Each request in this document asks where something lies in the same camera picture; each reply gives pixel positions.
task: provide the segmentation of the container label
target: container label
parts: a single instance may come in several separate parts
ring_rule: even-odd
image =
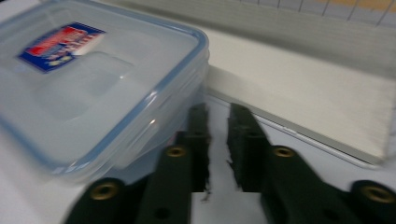
[[[78,22],[50,31],[33,41],[18,57],[44,73],[72,62],[98,44],[105,32]]]

